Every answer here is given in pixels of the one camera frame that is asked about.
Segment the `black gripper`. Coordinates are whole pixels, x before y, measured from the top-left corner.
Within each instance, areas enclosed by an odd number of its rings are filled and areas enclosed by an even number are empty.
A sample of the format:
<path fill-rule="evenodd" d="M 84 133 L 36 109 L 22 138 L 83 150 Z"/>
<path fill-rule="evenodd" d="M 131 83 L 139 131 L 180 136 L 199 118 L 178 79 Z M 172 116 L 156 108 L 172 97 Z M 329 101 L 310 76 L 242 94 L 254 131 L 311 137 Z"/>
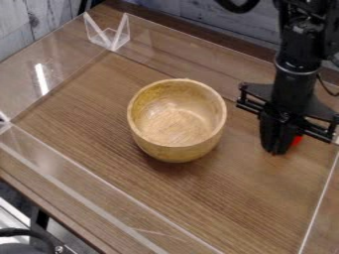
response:
<path fill-rule="evenodd" d="M 283 155 L 297 137 L 307 135 L 333 143 L 339 113 L 317 97 L 313 88 L 243 82 L 238 107 L 257 115 L 261 144 Z"/>

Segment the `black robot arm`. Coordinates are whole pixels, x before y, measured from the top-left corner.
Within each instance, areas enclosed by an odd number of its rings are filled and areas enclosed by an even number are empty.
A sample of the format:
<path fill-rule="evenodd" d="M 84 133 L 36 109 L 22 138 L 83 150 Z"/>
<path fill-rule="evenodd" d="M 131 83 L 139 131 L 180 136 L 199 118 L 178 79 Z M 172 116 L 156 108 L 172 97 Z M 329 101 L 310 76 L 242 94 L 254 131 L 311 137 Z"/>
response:
<path fill-rule="evenodd" d="M 281 46 L 271 84 L 240 84 L 238 107 L 259 120 L 261 144 L 282 155 L 307 135 L 326 143 L 335 137 L 339 112 L 321 102 L 322 63 L 339 54 L 339 0 L 273 0 Z"/>

